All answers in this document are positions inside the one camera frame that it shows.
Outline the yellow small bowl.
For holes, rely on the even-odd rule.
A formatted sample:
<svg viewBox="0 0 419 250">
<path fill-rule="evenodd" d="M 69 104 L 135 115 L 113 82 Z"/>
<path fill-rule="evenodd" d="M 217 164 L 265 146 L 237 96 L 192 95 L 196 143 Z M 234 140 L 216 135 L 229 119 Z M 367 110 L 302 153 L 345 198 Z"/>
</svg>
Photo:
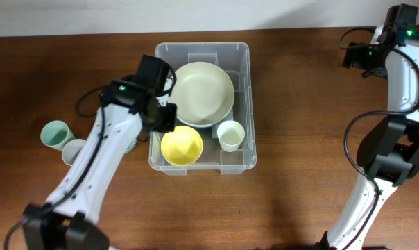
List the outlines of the yellow small bowl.
<svg viewBox="0 0 419 250">
<path fill-rule="evenodd" d="M 161 141 L 164 159 L 172 165 L 188 165 L 196 162 L 203 152 L 203 139 L 190 126 L 177 126 L 165 133 Z"/>
</svg>

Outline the cream bowl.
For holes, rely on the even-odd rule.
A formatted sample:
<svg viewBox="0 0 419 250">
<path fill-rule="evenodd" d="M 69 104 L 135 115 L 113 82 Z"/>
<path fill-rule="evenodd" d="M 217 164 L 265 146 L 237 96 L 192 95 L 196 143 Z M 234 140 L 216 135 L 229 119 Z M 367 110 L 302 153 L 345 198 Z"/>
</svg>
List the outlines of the cream bowl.
<svg viewBox="0 0 419 250">
<path fill-rule="evenodd" d="M 179 92 L 171 97 L 180 121 L 208 125 L 220 122 L 234 105 L 234 91 Z"/>
<path fill-rule="evenodd" d="M 177 105 L 177 118 L 182 123 L 205 128 L 228 116 L 234 105 L 234 86 L 220 67 L 191 62 L 179 68 L 176 76 L 169 103 Z"/>
</svg>

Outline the mint green small bowl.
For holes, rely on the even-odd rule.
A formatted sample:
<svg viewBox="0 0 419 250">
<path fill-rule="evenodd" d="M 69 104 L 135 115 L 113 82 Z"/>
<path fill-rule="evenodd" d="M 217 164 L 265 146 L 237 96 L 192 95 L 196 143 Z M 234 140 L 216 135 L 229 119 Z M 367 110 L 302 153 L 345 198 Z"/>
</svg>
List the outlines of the mint green small bowl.
<svg viewBox="0 0 419 250">
<path fill-rule="evenodd" d="M 137 138 L 134 138 L 132 140 L 132 142 L 130 143 L 130 145 L 127 147 L 127 149 L 125 150 L 124 153 L 128 153 L 128 152 L 132 151 L 134 149 L 136 143 L 137 143 Z"/>
</svg>

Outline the cream cup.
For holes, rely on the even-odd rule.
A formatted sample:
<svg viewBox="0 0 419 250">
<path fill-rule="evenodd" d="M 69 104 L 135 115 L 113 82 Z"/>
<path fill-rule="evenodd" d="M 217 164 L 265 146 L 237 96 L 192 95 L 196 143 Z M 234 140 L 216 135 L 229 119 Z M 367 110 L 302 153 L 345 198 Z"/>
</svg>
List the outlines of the cream cup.
<svg viewBox="0 0 419 250">
<path fill-rule="evenodd" d="M 231 153 L 240 147 L 246 133 L 239 122 L 225 121 L 219 125 L 216 134 L 222 150 Z"/>
</svg>

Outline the grey cup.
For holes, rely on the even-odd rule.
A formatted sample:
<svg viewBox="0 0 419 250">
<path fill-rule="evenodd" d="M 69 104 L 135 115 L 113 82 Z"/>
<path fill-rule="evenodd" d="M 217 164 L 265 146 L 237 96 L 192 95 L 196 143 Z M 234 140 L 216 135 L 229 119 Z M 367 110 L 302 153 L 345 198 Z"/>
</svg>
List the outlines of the grey cup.
<svg viewBox="0 0 419 250">
<path fill-rule="evenodd" d="M 68 142 L 62 150 L 63 162 L 68 166 L 72 166 L 85 143 L 86 141 L 83 139 L 74 139 Z"/>
</svg>

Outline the mint green cup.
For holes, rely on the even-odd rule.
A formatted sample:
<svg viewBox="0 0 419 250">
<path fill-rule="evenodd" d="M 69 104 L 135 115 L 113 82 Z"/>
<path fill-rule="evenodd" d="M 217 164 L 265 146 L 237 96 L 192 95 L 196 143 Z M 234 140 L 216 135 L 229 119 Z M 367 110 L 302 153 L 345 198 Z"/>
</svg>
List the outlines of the mint green cup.
<svg viewBox="0 0 419 250">
<path fill-rule="evenodd" d="M 58 151 L 62 151 L 66 144 L 74 139 L 75 136 L 68 125 L 60 120 L 49 122 L 40 133 L 42 143 Z"/>
</svg>

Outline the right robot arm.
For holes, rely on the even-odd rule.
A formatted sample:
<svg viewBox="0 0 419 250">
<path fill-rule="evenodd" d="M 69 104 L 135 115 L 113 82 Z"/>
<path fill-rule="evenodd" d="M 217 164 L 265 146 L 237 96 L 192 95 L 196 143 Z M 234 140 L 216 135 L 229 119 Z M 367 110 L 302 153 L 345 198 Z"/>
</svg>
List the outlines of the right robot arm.
<svg viewBox="0 0 419 250">
<path fill-rule="evenodd" d="M 362 249 L 386 200 L 419 172 L 418 7 L 391 6 L 380 26 L 368 27 L 370 43 L 345 46 L 345 68 L 362 77 L 388 81 L 386 110 L 355 117 L 344 133 L 345 156 L 357 170 L 357 182 L 338 221 L 325 231 L 317 249 Z"/>
</svg>

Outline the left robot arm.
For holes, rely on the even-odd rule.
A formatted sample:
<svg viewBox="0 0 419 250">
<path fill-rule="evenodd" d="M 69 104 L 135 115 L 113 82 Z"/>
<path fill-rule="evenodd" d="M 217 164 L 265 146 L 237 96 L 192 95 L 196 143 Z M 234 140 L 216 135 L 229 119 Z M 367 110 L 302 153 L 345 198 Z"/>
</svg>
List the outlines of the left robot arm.
<svg viewBox="0 0 419 250">
<path fill-rule="evenodd" d="M 144 55 L 135 74 L 98 88 L 99 109 L 85 145 L 43 206 L 28 204 L 19 225 L 28 249 L 111 249 L 96 223 L 119 163 L 141 131 L 174 130 L 168 103 L 177 77 L 161 58 Z"/>
</svg>

